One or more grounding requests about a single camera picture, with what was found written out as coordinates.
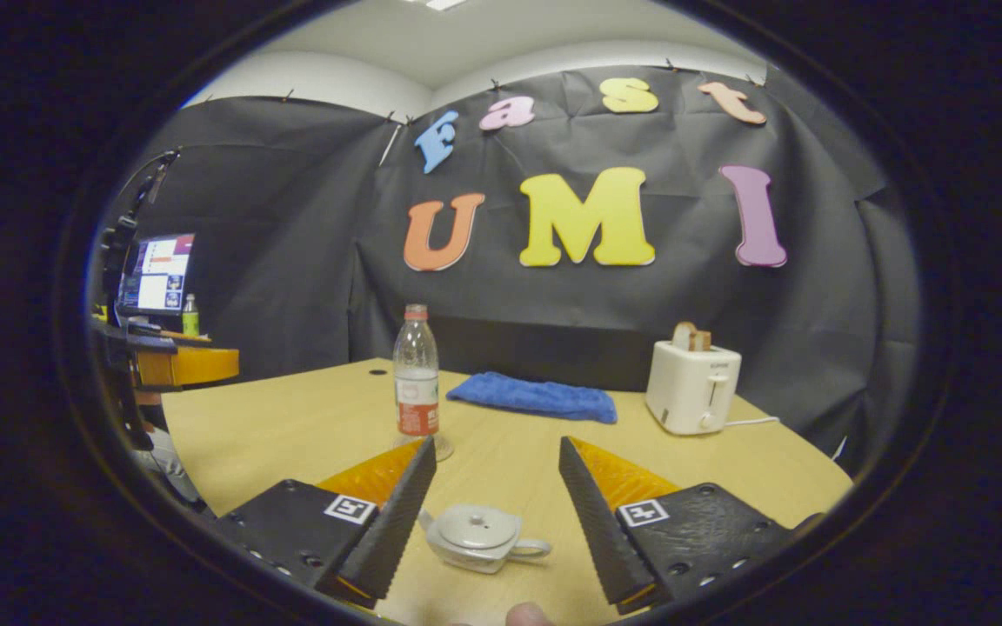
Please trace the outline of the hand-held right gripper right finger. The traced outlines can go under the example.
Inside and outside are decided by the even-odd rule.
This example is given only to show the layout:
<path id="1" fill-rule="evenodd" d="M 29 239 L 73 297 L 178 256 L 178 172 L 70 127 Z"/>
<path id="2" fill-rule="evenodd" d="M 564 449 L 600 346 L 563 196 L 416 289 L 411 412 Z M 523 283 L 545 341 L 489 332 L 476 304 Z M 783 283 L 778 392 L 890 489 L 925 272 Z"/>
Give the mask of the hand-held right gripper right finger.
<path id="1" fill-rule="evenodd" d="M 602 593 L 620 615 L 703 601 L 802 531 L 719 484 L 681 487 L 574 436 L 560 441 L 559 472 Z"/>

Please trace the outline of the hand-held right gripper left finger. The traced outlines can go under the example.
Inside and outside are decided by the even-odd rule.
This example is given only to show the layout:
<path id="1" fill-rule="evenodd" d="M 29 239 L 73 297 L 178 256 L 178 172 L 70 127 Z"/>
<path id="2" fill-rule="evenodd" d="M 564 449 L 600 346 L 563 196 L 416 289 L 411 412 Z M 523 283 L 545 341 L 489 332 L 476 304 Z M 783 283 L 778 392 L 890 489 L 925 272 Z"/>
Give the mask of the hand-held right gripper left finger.
<path id="1" fill-rule="evenodd" d="M 279 481 L 212 528 L 271 573 L 374 609 L 392 585 L 435 470 L 437 448 L 427 436 L 321 483 Z"/>

